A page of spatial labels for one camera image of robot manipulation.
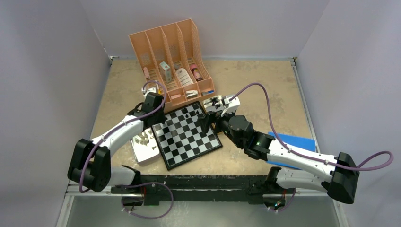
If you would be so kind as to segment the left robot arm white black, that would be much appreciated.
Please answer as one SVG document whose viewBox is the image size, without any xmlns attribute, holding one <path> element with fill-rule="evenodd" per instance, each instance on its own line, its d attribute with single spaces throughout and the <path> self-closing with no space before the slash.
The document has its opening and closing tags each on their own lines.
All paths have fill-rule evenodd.
<svg viewBox="0 0 401 227">
<path fill-rule="evenodd" d="M 124 144 L 151 126 L 166 121 L 166 95 L 147 92 L 114 127 L 90 140 L 80 139 L 73 150 L 67 177 L 79 184 L 79 192 L 100 192 L 107 186 L 120 186 L 128 193 L 140 190 L 139 171 L 131 167 L 112 167 L 111 158 Z"/>
</svg>

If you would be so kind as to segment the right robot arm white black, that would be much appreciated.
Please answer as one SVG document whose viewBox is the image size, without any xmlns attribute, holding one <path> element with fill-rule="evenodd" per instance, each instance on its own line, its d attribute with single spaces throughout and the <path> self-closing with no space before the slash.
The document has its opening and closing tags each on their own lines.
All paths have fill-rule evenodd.
<svg viewBox="0 0 401 227">
<path fill-rule="evenodd" d="M 332 199 L 352 204 L 355 200 L 359 171 L 352 157 L 344 152 L 336 156 L 314 153 L 280 141 L 253 128 L 243 115 L 219 117 L 207 114 L 198 119 L 203 132 L 214 124 L 215 133 L 223 133 L 231 142 L 255 160 L 288 164 L 296 170 L 275 168 L 265 180 L 270 192 L 303 188 L 327 193 Z"/>
</svg>

